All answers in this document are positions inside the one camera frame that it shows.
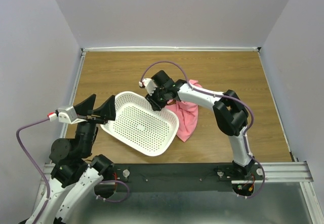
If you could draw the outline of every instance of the pink towel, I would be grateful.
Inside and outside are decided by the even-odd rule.
[[[195,80],[189,80],[190,84],[201,87],[199,84],[197,84],[197,82],[198,81]],[[173,105],[167,105],[166,108],[170,109],[178,116],[179,129],[177,136],[180,138],[180,140],[185,142],[196,129],[198,122],[198,105],[189,102],[177,101]]]

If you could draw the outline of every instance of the perforated basket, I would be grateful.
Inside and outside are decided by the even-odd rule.
[[[150,103],[133,92],[115,97],[116,120],[101,125],[102,129],[147,156],[166,151],[179,128],[175,113],[163,108],[153,111]]]

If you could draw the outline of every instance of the wooden tabletop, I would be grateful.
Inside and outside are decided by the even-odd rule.
[[[87,52],[74,104],[97,94],[95,107],[111,95],[133,91],[146,95],[138,81],[153,62],[179,63],[190,79],[204,88],[225,92],[234,90],[254,111],[255,123],[249,130],[250,147],[262,162],[291,161],[284,134],[266,78],[256,52]],[[174,81],[184,79],[170,64],[153,66],[146,77],[163,69]],[[67,137],[74,137],[71,125]],[[214,113],[199,107],[198,124],[186,142],[177,137],[160,156],[148,157],[99,129],[93,156],[103,154],[115,163],[195,163],[229,162],[232,150],[228,137],[217,127]]]

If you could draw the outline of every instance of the white wall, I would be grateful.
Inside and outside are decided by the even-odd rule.
[[[82,48],[256,47],[288,0],[56,0]]]
[[[324,210],[324,0],[289,0],[261,49],[292,152]]]
[[[13,224],[31,215],[40,180],[15,131],[67,103],[80,53],[55,0],[0,0],[0,25],[0,223]],[[43,165],[58,125],[21,136]]]

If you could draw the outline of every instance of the white basket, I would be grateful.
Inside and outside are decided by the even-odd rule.
[[[118,94],[115,107],[116,120],[101,125],[102,129],[147,156],[161,155],[176,136],[176,114],[166,108],[153,111],[150,103],[136,93]]]

